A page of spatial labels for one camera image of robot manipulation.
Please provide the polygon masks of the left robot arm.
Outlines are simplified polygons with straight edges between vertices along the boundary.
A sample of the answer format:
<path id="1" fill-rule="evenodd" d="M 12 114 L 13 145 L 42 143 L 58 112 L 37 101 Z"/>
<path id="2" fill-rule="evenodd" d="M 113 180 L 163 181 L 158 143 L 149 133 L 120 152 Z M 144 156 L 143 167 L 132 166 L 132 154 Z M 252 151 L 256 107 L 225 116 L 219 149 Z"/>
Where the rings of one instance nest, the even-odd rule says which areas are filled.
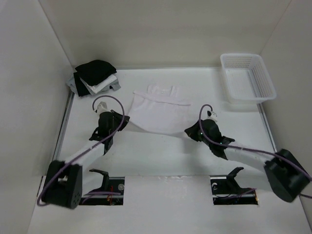
<path id="1" fill-rule="evenodd" d="M 110 150 L 114 134 L 122 131 L 129 120 L 129 116 L 113 110 L 101 113 L 98 126 L 85 146 L 65 161 L 53 160 L 50 163 L 37 205 L 75 209 L 94 196 L 103 195 L 109 199 L 122 196 L 123 192 L 111 185 L 108 172 L 92 168 L 92 177 L 84 179 L 83 175 L 90 165 Z"/>

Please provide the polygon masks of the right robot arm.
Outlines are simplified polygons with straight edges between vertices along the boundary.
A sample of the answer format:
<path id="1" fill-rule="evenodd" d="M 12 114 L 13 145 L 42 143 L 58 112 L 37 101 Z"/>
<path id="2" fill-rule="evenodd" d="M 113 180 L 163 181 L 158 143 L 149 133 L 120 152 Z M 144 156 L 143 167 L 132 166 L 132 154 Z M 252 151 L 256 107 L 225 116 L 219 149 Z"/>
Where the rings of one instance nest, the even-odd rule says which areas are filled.
<path id="1" fill-rule="evenodd" d="M 223 136 L 212 119 L 199 120 L 184 130 L 194 141 L 205 143 L 213 155 L 248 165 L 264 174 L 263 190 L 271 190 L 285 202 L 293 202 L 312 181 L 293 154 L 285 149 L 276 153 L 249 149 Z"/>

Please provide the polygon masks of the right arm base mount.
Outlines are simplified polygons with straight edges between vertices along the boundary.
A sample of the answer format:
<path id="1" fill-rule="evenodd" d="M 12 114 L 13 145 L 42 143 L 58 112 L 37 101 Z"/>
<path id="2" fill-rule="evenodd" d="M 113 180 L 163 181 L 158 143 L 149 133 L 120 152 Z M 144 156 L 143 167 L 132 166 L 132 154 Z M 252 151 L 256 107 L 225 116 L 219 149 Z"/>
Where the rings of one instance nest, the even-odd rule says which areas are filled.
<path id="1" fill-rule="evenodd" d="M 211 177 L 214 205 L 258 205 L 255 189 L 241 188 L 233 178 Z"/>

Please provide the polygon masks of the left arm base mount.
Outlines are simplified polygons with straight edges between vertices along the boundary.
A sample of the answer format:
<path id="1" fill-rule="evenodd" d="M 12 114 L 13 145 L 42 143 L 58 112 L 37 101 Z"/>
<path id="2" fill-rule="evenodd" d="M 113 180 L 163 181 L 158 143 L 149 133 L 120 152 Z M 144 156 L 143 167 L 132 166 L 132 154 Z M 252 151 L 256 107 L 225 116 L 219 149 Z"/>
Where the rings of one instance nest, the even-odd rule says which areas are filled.
<path id="1" fill-rule="evenodd" d="M 103 188 L 82 196 L 80 206 L 121 206 L 124 202 L 125 177 L 111 177 Z"/>

